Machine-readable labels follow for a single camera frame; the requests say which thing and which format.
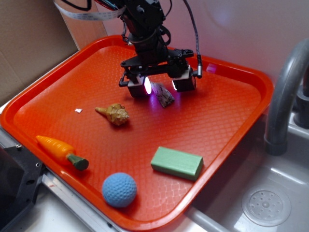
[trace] green block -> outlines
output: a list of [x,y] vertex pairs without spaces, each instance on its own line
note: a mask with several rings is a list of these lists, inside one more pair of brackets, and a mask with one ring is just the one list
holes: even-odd
[[154,170],[196,180],[203,167],[203,157],[189,153],[159,147],[151,166]]

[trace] plastic tray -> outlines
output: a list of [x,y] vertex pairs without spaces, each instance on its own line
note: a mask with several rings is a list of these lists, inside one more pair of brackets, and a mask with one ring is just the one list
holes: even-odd
[[[118,82],[121,61],[134,56],[120,36],[98,40],[21,92],[1,115],[1,125],[120,227],[142,231],[176,219],[216,172],[268,106],[273,84],[261,72],[203,57],[203,78],[195,91],[178,93],[167,75],[151,76],[175,102],[162,108],[155,95],[134,99]],[[196,59],[189,63],[196,67]],[[121,103],[129,122],[114,126],[95,111]],[[65,141],[90,162],[86,171],[61,166],[37,145],[35,136]],[[154,171],[159,146],[203,156],[197,181]],[[125,172],[138,187],[123,209],[108,206],[103,181]]]

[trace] faucet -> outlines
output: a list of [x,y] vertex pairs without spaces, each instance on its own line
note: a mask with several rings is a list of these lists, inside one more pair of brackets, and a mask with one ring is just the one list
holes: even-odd
[[298,43],[286,60],[269,106],[264,135],[265,150],[282,155],[287,150],[287,131],[293,105],[296,125],[309,129],[309,38]]

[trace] stainless steel sink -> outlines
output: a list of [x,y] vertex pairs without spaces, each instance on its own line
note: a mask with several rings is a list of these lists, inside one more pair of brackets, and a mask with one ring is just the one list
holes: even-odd
[[264,151],[264,131],[262,117],[192,203],[219,227],[208,231],[309,231],[309,130],[290,124],[281,156]]

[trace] blue ball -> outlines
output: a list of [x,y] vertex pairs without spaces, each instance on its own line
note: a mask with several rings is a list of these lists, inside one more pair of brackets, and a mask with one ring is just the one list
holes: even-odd
[[115,173],[107,177],[102,186],[106,202],[116,208],[127,207],[136,196],[134,179],[126,173]]

